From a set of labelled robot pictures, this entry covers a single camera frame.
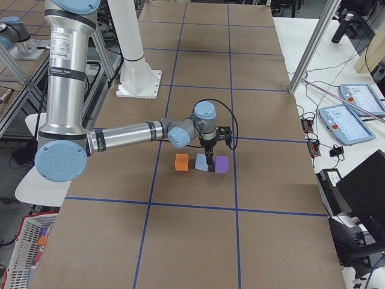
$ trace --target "tablet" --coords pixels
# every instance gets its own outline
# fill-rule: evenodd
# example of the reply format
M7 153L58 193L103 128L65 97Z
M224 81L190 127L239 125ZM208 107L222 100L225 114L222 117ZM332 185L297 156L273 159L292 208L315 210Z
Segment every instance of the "tablet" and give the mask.
M331 133L344 145L354 145L375 138L358 115L345 105L321 108L319 116Z
M339 92L348 102L375 116L385 116L385 106L369 84L341 84ZM366 116L365 113L352 109L358 116Z

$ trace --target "blue joint cap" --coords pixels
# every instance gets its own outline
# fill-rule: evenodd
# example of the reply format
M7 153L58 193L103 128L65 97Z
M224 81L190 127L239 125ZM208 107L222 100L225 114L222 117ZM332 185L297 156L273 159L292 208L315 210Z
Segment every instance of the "blue joint cap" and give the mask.
M77 178L87 165L85 150L69 140L54 140L36 153L35 166L42 177L52 182L67 182Z
M191 142L188 133L183 128L177 126L168 132L167 137L177 149L181 149Z
M74 14L90 14L97 10L100 0L53 0L60 8Z
M0 37L0 44L6 49L11 49L13 47L13 43L4 37Z
M5 24L23 24L23 22L17 16L8 16L0 19L0 22Z
M200 119L211 120L215 119L217 112L215 111L215 106L209 101L199 102L194 107L194 114Z

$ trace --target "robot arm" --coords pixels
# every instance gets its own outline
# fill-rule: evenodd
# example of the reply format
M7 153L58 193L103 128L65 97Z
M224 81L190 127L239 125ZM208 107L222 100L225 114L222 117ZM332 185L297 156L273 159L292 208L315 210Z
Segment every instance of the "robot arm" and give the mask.
M29 55L37 50L34 39L16 16L0 19L0 44L5 49L11 49L16 44L23 55Z
M217 126L215 107L208 101L197 103L185 120L166 118L94 131L82 127L88 38L96 29L99 4L100 0L45 1L45 19L51 25L51 51L47 120L39 129L35 155L39 174L50 181L70 181L83 172L87 157L96 152L166 137L177 148L199 137L207 164L212 164L212 148L219 140L230 146L232 133L229 127ZM136 19L135 9L133 13L131 17Z

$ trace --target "white basket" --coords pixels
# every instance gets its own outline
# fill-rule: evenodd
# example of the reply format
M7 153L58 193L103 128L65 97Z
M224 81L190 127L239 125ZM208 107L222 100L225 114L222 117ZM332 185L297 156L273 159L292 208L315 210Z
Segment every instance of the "white basket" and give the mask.
M10 265L5 272L1 289L28 288L28 276L40 246L37 244L45 227L55 223L57 213L26 216L20 224Z

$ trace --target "black monitor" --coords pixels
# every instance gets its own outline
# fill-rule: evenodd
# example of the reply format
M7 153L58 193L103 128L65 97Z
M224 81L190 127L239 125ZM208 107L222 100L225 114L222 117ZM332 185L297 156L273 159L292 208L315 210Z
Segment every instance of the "black monitor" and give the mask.
M385 241L384 152L374 152L342 178L337 188L374 240Z

